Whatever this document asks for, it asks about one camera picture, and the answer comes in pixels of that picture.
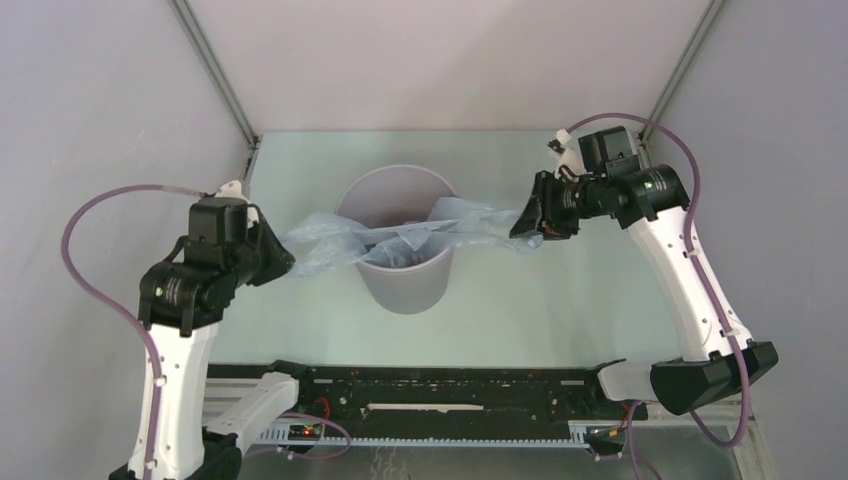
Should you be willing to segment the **light blue plastic trash bag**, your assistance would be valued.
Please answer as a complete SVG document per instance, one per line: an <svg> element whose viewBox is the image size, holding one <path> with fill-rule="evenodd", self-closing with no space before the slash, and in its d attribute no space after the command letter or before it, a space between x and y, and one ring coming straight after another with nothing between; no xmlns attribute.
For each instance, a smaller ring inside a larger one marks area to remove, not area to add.
<svg viewBox="0 0 848 480"><path fill-rule="evenodd" d="M456 197L442 197L423 221L367 227L335 214L316 213L280 237L294 252L290 277L309 277L363 263L389 269L421 266L454 247L491 246L530 253L542 236L510 239L518 210L502 210Z"/></svg>

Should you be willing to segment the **grey cylindrical trash bin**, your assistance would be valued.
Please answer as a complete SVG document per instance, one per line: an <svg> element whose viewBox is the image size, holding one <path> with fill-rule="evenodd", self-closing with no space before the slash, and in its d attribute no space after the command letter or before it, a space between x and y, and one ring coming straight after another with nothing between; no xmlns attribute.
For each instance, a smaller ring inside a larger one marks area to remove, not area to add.
<svg viewBox="0 0 848 480"><path fill-rule="evenodd" d="M413 226L428 220L437 201L455 197L439 174L414 165L373 170L342 195L335 213L366 229ZM366 258L356 267L378 304L411 315L436 305L445 294L455 249L430 246L422 233L391 232L386 239L364 240Z"/></svg>

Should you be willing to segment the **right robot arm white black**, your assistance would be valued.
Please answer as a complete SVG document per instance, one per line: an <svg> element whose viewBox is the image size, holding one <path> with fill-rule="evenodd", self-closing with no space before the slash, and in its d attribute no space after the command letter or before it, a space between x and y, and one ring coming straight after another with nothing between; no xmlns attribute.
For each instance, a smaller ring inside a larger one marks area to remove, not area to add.
<svg viewBox="0 0 848 480"><path fill-rule="evenodd" d="M675 415L740 394L779 362L773 343L757 341L718 285L694 226L692 201L669 165L644 167L624 127L582 136L562 129L548 143L554 171L536 173L512 239L566 240L580 223L608 216L648 261L671 310L677 359L618 360L595 369L581 392L585 411L606 418L622 400L660 403Z"/></svg>

